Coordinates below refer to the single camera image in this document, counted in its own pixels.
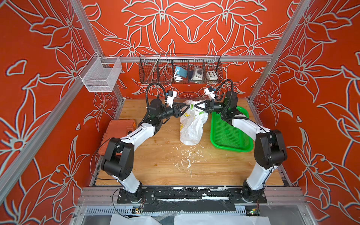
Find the orange plastic tool case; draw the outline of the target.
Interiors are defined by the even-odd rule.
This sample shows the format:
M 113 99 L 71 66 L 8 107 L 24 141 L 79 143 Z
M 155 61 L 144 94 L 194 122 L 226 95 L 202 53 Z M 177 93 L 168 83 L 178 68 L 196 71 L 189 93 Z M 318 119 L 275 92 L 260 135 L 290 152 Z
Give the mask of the orange plastic tool case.
M 133 119 L 129 120 L 112 120 L 102 138 L 102 146 L 98 150 L 100 156 L 104 156 L 107 150 L 109 138 L 122 138 L 133 132 L 137 128 L 136 121 Z

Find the white button box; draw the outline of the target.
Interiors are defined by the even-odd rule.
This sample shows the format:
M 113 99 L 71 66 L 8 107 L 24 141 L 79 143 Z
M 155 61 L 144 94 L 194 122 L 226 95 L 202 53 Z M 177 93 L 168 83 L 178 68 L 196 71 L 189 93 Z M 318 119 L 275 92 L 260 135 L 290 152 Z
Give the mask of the white button box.
M 217 73 L 215 72 L 215 70 L 207 71 L 206 77 L 209 82 L 210 81 L 215 82 L 218 80 L 218 76 L 217 76 Z

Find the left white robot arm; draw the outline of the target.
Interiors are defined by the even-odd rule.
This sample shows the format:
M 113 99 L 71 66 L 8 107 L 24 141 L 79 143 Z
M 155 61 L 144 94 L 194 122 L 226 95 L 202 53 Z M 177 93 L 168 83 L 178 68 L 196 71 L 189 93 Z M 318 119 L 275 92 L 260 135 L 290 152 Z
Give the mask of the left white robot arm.
M 132 203 L 142 199 L 143 185 L 133 173 L 135 150 L 147 139 L 158 133 L 163 120 L 179 118 L 190 108 L 185 103 L 166 106 L 160 99 L 147 105 L 147 112 L 136 130 L 122 138 L 111 138 L 101 161 L 101 170 L 122 185 L 122 192 Z

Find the white lemon-print plastic bag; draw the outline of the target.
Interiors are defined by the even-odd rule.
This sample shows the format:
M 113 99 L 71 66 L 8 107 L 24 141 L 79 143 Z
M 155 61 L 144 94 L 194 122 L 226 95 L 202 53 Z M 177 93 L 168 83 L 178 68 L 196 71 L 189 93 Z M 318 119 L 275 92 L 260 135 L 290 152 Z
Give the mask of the white lemon-print plastic bag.
M 185 145 L 197 145 L 203 135 L 203 126 L 208 120 L 208 113 L 197 113 L 195 104 L 201 101 L 186 100 L 190 108 L 180 117 L 180 141 Z

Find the clear acrylic wall box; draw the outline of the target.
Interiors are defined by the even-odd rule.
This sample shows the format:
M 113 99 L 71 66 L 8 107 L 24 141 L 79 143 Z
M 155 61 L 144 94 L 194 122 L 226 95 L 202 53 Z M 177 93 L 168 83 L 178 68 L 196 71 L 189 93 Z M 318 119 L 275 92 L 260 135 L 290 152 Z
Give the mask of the clear acrylic wall box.
M 122 71 L 122 63 L 118 57 L 94 57 L 80 72 L 80 79 L 89 92 L 112 92 Z

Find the white grey power adapter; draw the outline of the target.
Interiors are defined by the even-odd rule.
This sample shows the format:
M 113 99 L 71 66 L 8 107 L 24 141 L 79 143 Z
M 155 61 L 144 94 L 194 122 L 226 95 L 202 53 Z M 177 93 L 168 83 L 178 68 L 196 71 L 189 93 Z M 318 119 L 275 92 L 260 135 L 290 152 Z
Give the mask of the white grey power adapter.
M 200 82 L 203 80 L 203 70 L 199 67 L 194 67 L 188 74 L 191 82 Z

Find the green perforated plastic basket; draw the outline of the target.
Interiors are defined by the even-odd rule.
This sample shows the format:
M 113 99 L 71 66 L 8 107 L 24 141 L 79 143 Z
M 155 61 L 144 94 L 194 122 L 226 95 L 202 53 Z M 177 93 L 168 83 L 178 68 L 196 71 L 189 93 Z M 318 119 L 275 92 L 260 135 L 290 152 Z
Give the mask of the green perforated plastic basket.
M 248 135 L 223 121 L 216 112 L 211 114 L 210 140 L 218 150 L 247 153 L 254 147 Z

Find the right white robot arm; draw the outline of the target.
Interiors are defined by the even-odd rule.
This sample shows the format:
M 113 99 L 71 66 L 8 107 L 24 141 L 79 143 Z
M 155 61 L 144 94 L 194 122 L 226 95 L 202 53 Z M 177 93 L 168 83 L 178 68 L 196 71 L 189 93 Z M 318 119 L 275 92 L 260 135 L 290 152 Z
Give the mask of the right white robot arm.
M 251 175 L 243 182 L 242 199 L 252 203 L 264 195 L 264 187 L 270 175 L 287 160 L 284 138 L 279 130 L 271 130 L 249 119 L 237 109 L 238 97 L 228 91 L 223 97 L 216 97 L 213 88 L 206 88 L 208 100 L 195 104 L 195 108 L 205 113 L 216 112 L 220 118 L 255 141 L 254 158 L 256 164 Z

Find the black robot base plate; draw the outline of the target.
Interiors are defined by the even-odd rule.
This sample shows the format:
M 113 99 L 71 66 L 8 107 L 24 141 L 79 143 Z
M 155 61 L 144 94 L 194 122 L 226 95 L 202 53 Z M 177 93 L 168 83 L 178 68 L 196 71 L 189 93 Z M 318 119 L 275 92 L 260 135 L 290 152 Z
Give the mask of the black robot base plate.
M 267 203 L 264 190 L 237 186 L 143 186 L 135 194 L 114 191 L 112 204 L 139 204 L 142 212 L 235 212 L 236 204 Z

